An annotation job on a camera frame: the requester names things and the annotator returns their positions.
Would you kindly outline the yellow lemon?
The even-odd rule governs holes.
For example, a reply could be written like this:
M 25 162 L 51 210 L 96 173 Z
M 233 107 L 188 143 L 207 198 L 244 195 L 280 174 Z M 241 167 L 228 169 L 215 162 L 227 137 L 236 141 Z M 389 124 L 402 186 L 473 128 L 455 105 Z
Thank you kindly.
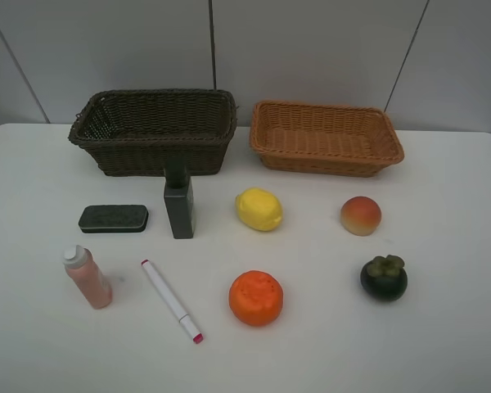
M 253 187 L 236 196 L 235 209 L 239 220 L 249 228 L 270 232 L 283 220 L 283 208 L 278 198 L 269 191 Z

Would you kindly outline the dark grey square bottle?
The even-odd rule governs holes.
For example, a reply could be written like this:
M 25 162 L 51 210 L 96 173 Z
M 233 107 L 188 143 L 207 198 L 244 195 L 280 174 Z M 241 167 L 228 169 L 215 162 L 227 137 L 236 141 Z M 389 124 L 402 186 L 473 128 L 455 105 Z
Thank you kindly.
M 170 157 L 164 167 L 164 203 L 175 239 L 191 239 L 195 232 L 191 176 L 181 156 Z

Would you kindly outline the orange tangerine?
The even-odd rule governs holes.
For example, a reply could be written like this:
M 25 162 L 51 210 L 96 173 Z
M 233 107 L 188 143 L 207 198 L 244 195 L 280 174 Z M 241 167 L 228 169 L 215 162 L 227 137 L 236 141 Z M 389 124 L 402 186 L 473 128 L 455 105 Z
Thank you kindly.
M 228 293 L 228 304 L 241 322 L 263 327 L 274 322 L 282 312 L 284 292 L 272 275 L 250 270 L 238 276 Z

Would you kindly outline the red-yellow peach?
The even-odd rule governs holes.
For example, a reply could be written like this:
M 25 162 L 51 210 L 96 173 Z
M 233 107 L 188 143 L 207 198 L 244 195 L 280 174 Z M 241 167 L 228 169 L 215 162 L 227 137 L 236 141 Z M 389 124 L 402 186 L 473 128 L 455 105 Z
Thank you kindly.
M 348 232 L 365 237 L 373 234 L 381 223 L 379 205 L 369 197 L 356 196 L 340 209 L 340 223 Z

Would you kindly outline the white marker pink caps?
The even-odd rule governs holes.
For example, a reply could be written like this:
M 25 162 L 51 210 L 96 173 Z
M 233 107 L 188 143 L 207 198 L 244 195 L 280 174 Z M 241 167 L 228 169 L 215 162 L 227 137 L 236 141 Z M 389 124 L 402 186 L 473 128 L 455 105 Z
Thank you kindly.
M 168 306 L 169 310 L 182 327 L 183 331 L 195 344 L 200 344 L 204 340 L 203 334 L 193 322 L 190 314 L 184 308 L 178 297 L 173 293 L 169 284 L 159 273 L 159 270 L 149 260 L 143 260 L 141 266 L 163 302 Z

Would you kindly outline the black whiteboard eraser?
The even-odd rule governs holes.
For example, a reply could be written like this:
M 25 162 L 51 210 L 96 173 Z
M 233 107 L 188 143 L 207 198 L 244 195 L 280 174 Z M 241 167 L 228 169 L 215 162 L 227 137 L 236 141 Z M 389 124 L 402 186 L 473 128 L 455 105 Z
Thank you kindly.
M 78 226 L 83 233 L 141 233 L 149 218 L 144 205 L 87 206 Z

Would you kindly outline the dark mangosteen green calyx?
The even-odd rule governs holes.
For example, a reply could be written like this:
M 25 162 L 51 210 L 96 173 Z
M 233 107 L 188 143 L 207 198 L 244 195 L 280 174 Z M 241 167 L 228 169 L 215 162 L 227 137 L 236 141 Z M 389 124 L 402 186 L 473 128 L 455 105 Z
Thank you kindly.
M 363 290 L 382 302 L 398 300 L 408 287 L 404 260 L 397 255 L 376 256 L 361 269 Z

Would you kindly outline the pink bottle white cap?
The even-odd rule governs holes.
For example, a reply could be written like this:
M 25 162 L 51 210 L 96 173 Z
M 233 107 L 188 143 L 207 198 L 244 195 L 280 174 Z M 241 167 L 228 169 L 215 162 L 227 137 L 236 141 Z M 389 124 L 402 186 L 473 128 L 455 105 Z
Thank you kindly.
M 94 309 L 102 309 L 112 302 L 111 286 L 92 257 L 80 245 L 65 250 L 62 264 L 70 279 Z

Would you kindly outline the orange wicker basket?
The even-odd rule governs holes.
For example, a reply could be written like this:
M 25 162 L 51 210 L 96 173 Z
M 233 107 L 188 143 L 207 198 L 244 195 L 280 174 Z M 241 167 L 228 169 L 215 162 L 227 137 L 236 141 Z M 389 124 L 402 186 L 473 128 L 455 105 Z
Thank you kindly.
M 368 178 L 404 159 L 389 117 L 371 107 L 261 101 L 250 146 L 275 170 Z

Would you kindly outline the dark brown wicker basket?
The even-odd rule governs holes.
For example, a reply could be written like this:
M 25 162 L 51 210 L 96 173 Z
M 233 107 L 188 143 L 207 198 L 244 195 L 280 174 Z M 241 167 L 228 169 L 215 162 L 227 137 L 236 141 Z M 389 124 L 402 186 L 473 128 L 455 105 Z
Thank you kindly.
M 88 100 L 69 140 L 107 176 L 161 177 L 171 156 L 201 176 L 220 171 L 235 130 L 236 103 L 225 90 L 109 90 Z

